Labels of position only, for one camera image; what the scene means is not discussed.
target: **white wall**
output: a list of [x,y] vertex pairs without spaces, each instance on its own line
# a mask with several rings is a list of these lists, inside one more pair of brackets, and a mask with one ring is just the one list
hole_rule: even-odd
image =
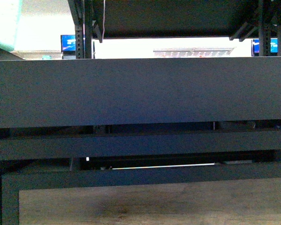
[[60,35],[74,33],[74,22],[67,15],[21,16],[15,51],[60,50]]
[[95,47],[98,59],[153,58],[154,49],[192,47],[235,47],[232,57],[251,57],[251,40],[229,41],[228,37],[104,40],[96,41]]

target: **light strip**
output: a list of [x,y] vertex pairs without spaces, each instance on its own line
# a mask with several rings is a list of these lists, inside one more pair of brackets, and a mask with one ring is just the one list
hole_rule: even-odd
[[127,168],[113,168],[113,170],[150,169],[150,168],[168,168],[168,167],[185,167],[185,166],[200,166],[200,165],[215,165],[215,163],[206,163],[206,164],[189,164],[189,165],[161,165],[161,166],[127,167]]

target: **dark gray metal shelf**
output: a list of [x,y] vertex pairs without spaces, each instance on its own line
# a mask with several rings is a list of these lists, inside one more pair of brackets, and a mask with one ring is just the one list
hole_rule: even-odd
[[0,160],[279,150],[281,130],[0,140]]
[[19,175],[19,174],[37,174],[37,173],[51,173],[51,172],[69,172],[70,165],[69,160],[48,160],[39,159],[24,166],[21,169],[17,169],[13,172],[6,172],[5,175]]
[[281,57],[0,61],[0,128],[281,120]]
[[[105,37],[230,36],[258,0],[106,0]],[[103,1],[93,2],[103,29]]]
[[78,172],[40,172],[3,175],[2,221],[19,223],[19,191],[51,188],[83,188],[147,185],[216,180],[281,178],[281,163],[211,165],[167,169],[132,169]]

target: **metal rack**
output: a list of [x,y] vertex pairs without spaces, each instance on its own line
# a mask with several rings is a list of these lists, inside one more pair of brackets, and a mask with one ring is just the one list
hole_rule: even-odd
[[[277,34],[281,55],[281,21],[277,30],[269,29],[281,11],[271,13],[273,17],[269,12],[281,9],[272,6],[281,6],[281,1],[223,1],[222,7],[230,9],[223,16],[228,22],[209,32],[221,13],[211,8],[219,7],[218,1],[210,1],[204,11],[210,20],[193,33],[193,27],[177,23],[184,21],[183,13],[177,13],[178,3],[157,2],[158,9],[155,1],[106,0],[105,37],[171,37],[179,31],[183,37],[244,39],[258,31],[261,55],[269,54],[269,33]],[[202,13],[205,1],[196,1],[197,8],[186,2],[185,10]],[[20,190],[281,177],[281,57],[90,59],[92,39],[102,35],[102,3],[69,0],[76,57],[88,60],[0,61],[0,224],[19,223]],[[171,30],[167,16],[154,21],[166,21],[168,26],[161,23],[164,32],[131,29],[124,16],[128,18],[135,7],[142,10],[132,17],[132,24],[149,14],[145,9],[153,8],[175,12],[178,31]],[[121,26],[115,21],[120,8]],[[237,24],[229,23],[234,16]],[[151,19],[143,20],[142,26]],[[240,121],[256,125],[219,125]],[[82,168],[85,157],[96,162],[94,167],[147,165],[155,158],[154,163],[216,164],[102,171]],[[225,163],[248,159],[252,163]]]

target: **wooden plank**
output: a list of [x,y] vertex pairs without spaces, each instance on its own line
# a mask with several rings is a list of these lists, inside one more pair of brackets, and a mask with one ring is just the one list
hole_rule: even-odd
[[281,179],[20,192],[21,225],[281,225]]
[[263,178],[281,178],[281,163],[214,165],[167,169],[6,174],[2,177],[3,225],[18,224],[18,193],[20,190],[130,186]]

